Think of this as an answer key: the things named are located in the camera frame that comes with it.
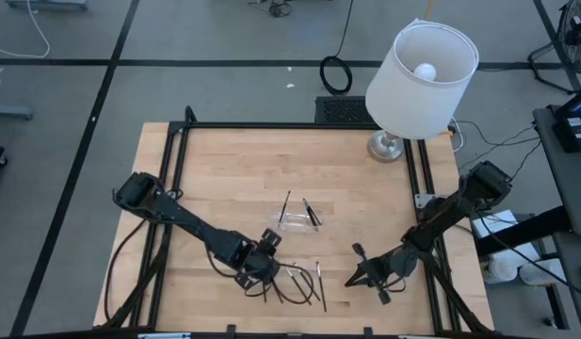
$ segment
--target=wooden table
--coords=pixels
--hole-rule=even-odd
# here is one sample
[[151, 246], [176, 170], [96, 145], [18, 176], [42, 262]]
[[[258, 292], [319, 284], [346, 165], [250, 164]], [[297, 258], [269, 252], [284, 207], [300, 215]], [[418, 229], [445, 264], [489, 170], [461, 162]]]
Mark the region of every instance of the wooden table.
[[[158, 173], [167, 128], [167, 123], [144, 125], [133, 171]], [[370, 257], [377, 256], [397, 246], [400, 236], [415, 224], [405, 156], [392, 164], [374, 161], [365, 148], [371, 134], [364, 130], [190, 130], [181, 184], [185, 195], [179, 203], [207, 222], [259, 239], [268, 214], [289, 189], [290, 202], [299, 203], [304, 197], [323, 211], [326, 224], [318, 234], [280, 232], [276, 258], [309, 269], [315, 269], [315, 261], [321, 263], [328, 312], [318, 302], [280, 304], [272, 292], [267, 304], [262, 298], [244, 297], [233, 280], [213, 271], [201, 242], [174, 228], [157, 329], [221, 332], [235, 324], [238, 332], [363, 333], [363, 327], [372, 327], [375, 334], [433, 333], [421, 263], [406, 280], [407, 289], [392, 294], [393, 301], [386, 306], [373, 289], [344, 287], [358, 264], [351, 244], [358, 241]], [[420, 170], [417, 147], [414, 151]], [[458, 172], [449, 136], [429, 140], [428, 156], [437, 193], [454, 192]], [[121, 214], [114, 248], [137, 223], [131, 214]], [[461, 224], [468, 226], [467, 221]], [[146, 228], [134, 236], [117, 260], [110, 313], [137, 281], [145, 232]], [[492, 327], [472, 236], [453, 228], [445, 233], [445, 243], [454, 285], [482, 323]], [[282, 289], [292, 289], [285, 272], [279, 280]], [[149, 287], [145, 298], [151, 293]], [[291, 297], [299, 299], [298, 290]], [[102, 299], [95, 324], [105, 322]], [[443, 294], [439, 300], [448, 328]], [[148, 304], [144, 302], [140, 323], [145, 323]]]

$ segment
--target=black clamp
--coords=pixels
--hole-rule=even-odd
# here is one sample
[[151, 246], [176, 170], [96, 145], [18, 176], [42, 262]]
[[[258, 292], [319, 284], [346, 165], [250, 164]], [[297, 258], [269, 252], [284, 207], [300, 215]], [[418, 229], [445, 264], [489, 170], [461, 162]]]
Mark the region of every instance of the black clamp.
[[374, 339], [374, 330], [372, 328], [363, 328], [363, 339]]
[[175, 134], [184, 128], [191, 128], [192, 122], [198, 121], [196, 114], [190, 106], [186, 106], [186, 117], [183, 121], [175, 121], [169, 124], [169, 134]]
[[227, 330], [225, 331], [225, 339], [235, 339], [235, 325], [227, 325]]

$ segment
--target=pen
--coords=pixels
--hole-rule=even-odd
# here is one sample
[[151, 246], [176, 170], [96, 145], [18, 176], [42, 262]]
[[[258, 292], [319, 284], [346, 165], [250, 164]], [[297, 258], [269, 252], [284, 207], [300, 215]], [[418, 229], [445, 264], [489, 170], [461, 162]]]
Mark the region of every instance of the pen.
[[324, 283], [321, 280], [321, 268], [319, 267], [319, 262], [317, 262], [316, 265], [317, 265], [317, 278], [319, 278], [319, 291], [321, 292], [321, 302], [324, 304], [324, 312], [327, 312], [328, 307], [326, 307], [326, 296], [324, 295]]
[[278, 220], [278, 226], [282, 223], [283, 213], [286, 211], [286, 205], [288, 204], [288, 198], [290, 198], [290, 191], [288, 191], [288, 195], [286, 195], [286, 200], [283, 202], [282, 212], [280, 213], [280, 220]]
[[317, 223], [317, 221], [315, 221], [315, 219], [317, 218], [317, 216], [313, 212], [313, 209], [311, 208], [311, 206], [309, 205], [309, 203], [304, 198], [302, 198], [302, 201], [305, 204], [305, 209], [307, 210], [307, 215], [309, 216], [309, 219], [311, 220], [312, 225], [315, 227], [315, 230], [317, 232], [319, 232], [319, 229], [317, 228], [317, 226], [319, 225], [319, 223]]
[[305, 297], [305, 300], [307, 300], [307, 302], [309, 303], [309, 305], [312, 305], [311, 301], [309, 300], [309, 297], [307, 297], [307, 294], [302, 289], [302, 287], [300, 287], [299, 282], [297, 282], [297, 278], [295, 278], [294, 277], [294, 274], [292, 274], [292, 272], [290, 271], [290, 268], [287, 267], [286, 268], [286, 272], [288, 272], [288, 275], [290, 275], [290, 279], [292, 279], [292, 281], [294, 282], [294, 284], [299, 288], [299, 291], [302, 294], [302, 296]]
[[305, 274], [302, 273], [301, 270], [299, 270], [299, 274], [302, 277], [302, 279], [305, 281], [307, 286], [309, 286], [309, 289], [311, 289], [313, 291], [313, 295], [317, 298], [317, 301], [321, 301], [321, 299], [319, 298], [319, 295], [317, 294], [317, 292], [315, 292], [315, 286], [311, 285], [311, 283], [309, 282], [309, 280], [307, 279]]

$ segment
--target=gray floor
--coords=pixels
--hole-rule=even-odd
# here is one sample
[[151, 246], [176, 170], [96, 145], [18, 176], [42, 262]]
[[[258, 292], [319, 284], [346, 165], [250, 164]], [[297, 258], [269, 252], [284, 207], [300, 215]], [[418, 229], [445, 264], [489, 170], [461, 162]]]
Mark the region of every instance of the gray floor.
[[[544, 0], [556, 24], [563, 1]], [[356, 2], [341, 57], [381, 60], [393, 36], [421, 16], [426, 0]], [[37, 14], [51, 57], [109, 58], [130, 0], [90, 0], [89, 12]], [[242, 0], [142, 0], [122, 58], [319, 59], [337, 49], [348, 0], [297, 0], [273, 19]], [[529, 0], [443, 0], [432, 20], [454, 25], [476, 43], [482, 61], [524, 61], [548, 41]], [[23, 10], [0, 1], [0, 47], [41, 53]], [[544, 61], [557, 61], [555, 53]], [[10, 164], [0, 176], [0, 335], [8, 334], [88, 121], [104, 67], [0, 66], [0, 104], [31, 105], [33, 121], [0, 118], [0, 144]], [[354, 69], [352, 95], [363, 95], [375, 69]], [[544, 74], [563, 85], [562, 71]], [[191, 105], [201, 121], [312, 121], [315, 97], [326, 95], [317, 68], [119, 67], [48, 267], [27, 333], [87, 329], [93, 320], [120, 210], [110, 189], [129, 174], [145, 121], [181, 119]], [[564, 93], [529, 71], [476, 73], [456, 114], [492, 140], [525, 128], [535, 107], [561, 104]], [[463, 125], [458, 165], [489, 149]], [[487, 158], [513, 173], [534, 142]], [[531, 189], [538, 192], [527, 195]], [[500, 208], [541, 212], [559, 204], [547, 161], [535, 151]], [[518, 283], [489, 288], [497, 329], [508, 334], [581, 337], [544, 327], [551, 314], [542, 290]], [[569, 311], [574, 319], [573, 310]]]

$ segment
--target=black wire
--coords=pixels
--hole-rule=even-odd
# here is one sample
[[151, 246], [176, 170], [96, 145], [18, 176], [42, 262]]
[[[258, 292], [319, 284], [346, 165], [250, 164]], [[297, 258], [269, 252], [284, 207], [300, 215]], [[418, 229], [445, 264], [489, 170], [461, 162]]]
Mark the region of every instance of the black wire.
[[401, 277], [396, 283], [398, 283], [398, 282], [403, 282], [403, 287], [402, 288], [399, 288], [399, 289], [390, 289], [390, 288], [388, 288], [388, 291], [391, 292], [391, 293], [399, 293], [399, 292], [405, 291], [405, 289], [407, 288], [407, 283], [405, 282], [405, 279], [403, 277]]
[[537, 263], [535, 263], [534, 261], [532, 261], [531, 259], [529, 259], [526, 255], [520, 253], [518, 250], [514, 249], [512, 246], [506, 244], [505, 242], [503, 242], [497, 235], [495, 235], [495, 233], [491, 232], [491, 230], [489, 229], [489, 227], [487, 226], [487, 224], [485, 223], [485, 219], [483, 217], [483, 215], [476, 211], [478, 213], [478, 216], [480, 217], [480, 221], [482, 222], [482, 225], [485, 227], [485, 229], [487, 229], [487, 232], [489, 232], [489, 235], [501, 246], [503, 246], [504, 248], [506, 248], [507, 250], [512, 250], [514, 253], [520, 255], [523, 259], [525, 259], [527, 262], [529, 262], [531, 265], [535, 266], [536, 268], [542, 270], [543, 272], [547, 273], [548, 275], [550, 275], [552, 278], [556, 279], [558, 282], [564, 284], [565, 286], [567, 286], [568, 288], [570, 288], [573, 291], [576, 291], [577, 293], [581, 294], [581, 289], [573, 286], [571, 284], [569, 284], [568, 282], [566, 282], [565, 280], [563, 280], [562, 278], [558, 277], [558, 275], [554, 274], [552, 271], [546, 269], [543, 266], [538, 265]]
[[520, 166], [518, 167], [518, 169], [514, 172], [514, 175], [512, 175], [512, 181], [514, 180], [514, 178], [516, 178], [516, 175], [518, 175], [518, 172], [520, 172], [520, 170], [523, 169], [523, 166], [525, 165], [526, 159], [528, 158], [528, 156], [530, 156], [533, 152], [535, 152], [535, 150], [537, 150], [539, 148], [539, 146], [541, 145], [541, 140], [539, 140], [539, 142], [537, 143], [537, 145], [535, 147], [533, 147], [532, 150], [530, 150], [526, 155], [525, 158], [523, 159], [523, 162], [520, 163]]
[[463, 169], [464, 167], [466, 167], [466, 165], [472, 164], [473, 162], [477, 161], [477, 160], [478, 160], [478, 159], [480, 159], [481, 157], [483, 157], [483, 156], [485, 156], [485, 155], [487, 155], [487, 154], [491, 153], [491, 152], [492, 152], [494, 149], [496, 149], [496, 148], [498, 148], [498, 147], [501, 147], [501, 146], [504, 146], [504, 145], [505, 145], [505, 144], [506, 144], [508, 141], [510, 141], [510, 140], [512, 140], [512, 139], [514, 139], [514, 138], [516, 138], [516, 137], [518, 137], [519, 135], [521, 135], [522, 133], [524, 133], [524, 132], [528, 131], [529, 129], [531, 129], [531, 128], [533, 128], [533, 127], [535, 127], [535, 125], [531, 125], [530, 127], [526, 127], [524, 130], [520, 131], [520, 132], [519, 132], [519, 133], [518, 133], [516, 136], [514, 136], [514, 137], [509, 137], [509, 138], [507, 138], [506, 140], [504, 140], [503, 142], [501, 142], [500, 144], [498, 144], [498, 145], [495, 145], [495, 146], [491, 147], [491, 149], [490, 149], [490, 150], [488, 150], [487, 152], [485, 152], [485, 153], [482, 153], [481, 155], [477, 156], [476, 158], [474, 158], [474, 159], [472, 159], [472, 160], [470, 160], [470, 161], [466, 162], [465, 164], [461, 165], [461, 166], [458, 168], [458, 170], [461, 170], [461, 169]]
[[489, 214], [489, 213], [485, 213], [485, 218], [489, 218], [489, 219], [495, 220], [495, 221], [506, 222], [506, 223], [511, 224], [511, 225], [517, 225], [519, 223], [518, 221], [505, 220], [505, 219], [502, 219], [496, 215]]
[[269, 10], [264, 10], [259, 8], [259, 3], [256, 2], [249, 2], [250, 6], [253, 6], [259, 10], [262, 10], [265, 13], [269, 13], [274, 18], [281, 18], [284, 16], [290, 15], [292, 12], [292, 6], [283, 0], [280, 4], [276, 3], [275, 0], [271, 0], [271, 5], [269, 5]]
[[206, 250], [206, 257], [208, 258], [208, 262], [211, 264], [211, 267], [213, 268], [213, 270], [215, 270], [216, 273], [218, 273], [218, 275], [220, 275], [223, 278], [233, 278], [235, 277], [235, 274], [227, 274], [224, 273], [223, 271], [221, 271], [220, 269], [218, 269], [215, 266], [215, 263], [213, 262], [213, 257], [211, 256], [211, 251], [208, 248], [208, 244], [206, 241], [203, 241], [204, 243], [204, 249]]
[[521, 141], [508, 142], [508, 143], [506, 143], [506, 142], [504, 142], [504, 143], [496, 143], [496, 142], [488, 141], [487, 138], [482, 134], [482, 131], [480, 130], [480, 127], [478, 127], [478, 125], [475, 122], [473, 122], [473, 121], [456, 121], [456, 122], [458, 122], [458, 123], [469, 123], [469, 124], [473, 125], [475, 127], [475, 129], [478, 131], [478, 134], [480, 135], [480, 137], [482, 138], [482, 140], [486, 144], [491, 145], [491, 146], [513, 146], [513, 145], [522, 144], [522, 143], [525, 143], [525, 142], [528, 142], [528, 141], [537, 140], [539, 138], [539, 137], [532, 137], [532, 138], [528, 138], [528, 139], [521, 140]]
[[114, 262], [117, 260], [117, 257], [119, 256], [119, 253], [121, 252], [124, 244], [126, 244], [127, 241], [129, 241], [129, 239], [131, 239], [133, 237], [133, 235], [135, 235], [137, 233], [137, 231], [139, 231], [139, 229], [141, 229], [141, 226], [143, 226], [146, 221], [147, 221], [146, 219], [143, 219], [136, 226], [136, 228], [134, 228], [133, 231], [131, 231], [131, 233], [129, 233], [122, 240], [122, 242], [119, 244], [117, 249], [114, 251], [114, 254], [112, 254], [112, 259], [110, 259], [110, 265], [108, 265], [108, 272], [105, 275], [105, 291], [104, 291], [104, 315], [105, 315], [105, 319], [107, 321], [110, 321], [110, 313], [108, 312], [108, 294], [110, 291], [110, 283], [111, 283], [111, 279], [112, 279], [112, 269], [114, 268]]
[[265, 286], [265, 289], [257, 294], [249, 294], [249, 290], [244, 291], [244, 296], [248, 297], [248, 298], [257, 298], [257, 297], [261, 297], [263, 294], [269, 292], [269, 289], [271, 288], [271, 284], [268, 284]]
[[345, 30], [343, 31], [343, 38], [340, 40], [340, 46], [338, 47], [338, 52], [334, 55], [338, 57], [340, 55], [340, 51], [343, 49], [343, 45], [345, 44], [345, 36], [347, 35], [347, 28], [348, 28], [348, 19], [350, 19], [350, 13], [353, 10], [353, 0], [350, 0], [350, 5], [348, 5], [348, 14], [347, 14], [347, 21], [345, 22]]
[[461, 230], [463, 230], [463, 231], [465, 231], [465, 232], [467, 232], [469, 234], [472, 234], [472, 230], [469, 229], [469, 228], [467, 228], [467, 227], [465, 227], [465, 226], [461, 226], [461, 225], [453, 225], [453, 226], [455, 226], [455, 227], [457, 227], [457, 228], [459, 228], [459, 229], [461, 229]]
[[309, 273], [308, 270], [306, 270], [305, 268], [300, 267], [300, 266], [292, 266], [292, 265], [282, 264], [282, 263], [280, 263], [280, 266], [298, 269], [299, 271], [303, 272], [307, 276], [307, 278], [309, 278], [309, 281], [307, 282], [307, 285], [309, 285], [309, 294], [307, 295], [307, 298], [305, 298], [304, 300], [296, 301], [296, 300], [291, 299], [288, 296], [286, 296], [282, 292], [282, 290], [280, 290], [280, 287], [278, 287], [278, 285], [275, 283], [275, 281], [272, 281], [271, 284], [273, 285], [273, 289], [275, 290], [275, 292], [278, 294], [278, 296], [280, 298], [282, 298], [290, 303], [293, 303], [296, 305], [302, 305], [304, 303], [307, 303], [307, 301], [309, 301], [311, 299], [311, 297], [313, 296], [313, 293], [315, 291], [315, 282], [313, 281], [313, 277], [311, 276], [311, 273]]
[[[350, 67], [348, 67], [348, 65], [340, 57], [338, 57], [338, 55], [340, 55], [340, 51], [343, 49], [343, 45], [345, 44], [345, 37], [347, 36], [348, 28], [348, 19], [350, 19], [350, 13], [352, 12], [352, 10], [353, 10], [353, 0], [350, 0], [350, 5], [348, 6], [347, 20], [345, 21], [345, 30], [343, 31], [343, 38], [340, 41], [338, 52], [336, 52], [336, 54], [333, 56], [324, 57], [324, 59], [321, 60], [321, 63], [319, 64], [319, 77], [321, 78], [321, 82], [324, 84], [324, 87], [331, 95], [346, 95], [350, 91], [350, 88], [353, 86], [353, 72], [350, 70]], [[336, 89], [335, 87], [330, 85], [328, 79], [326, 79], [326, 73], [324, 72], [324, 69], [326, 68], [326, 65], [330, 61], [334, 61], [335, 63], [340, 65], [340, 67], [342, 67], [343, 71], [345, 72], [345, 75], [347, 76], [347, 85], [343, 89]]]

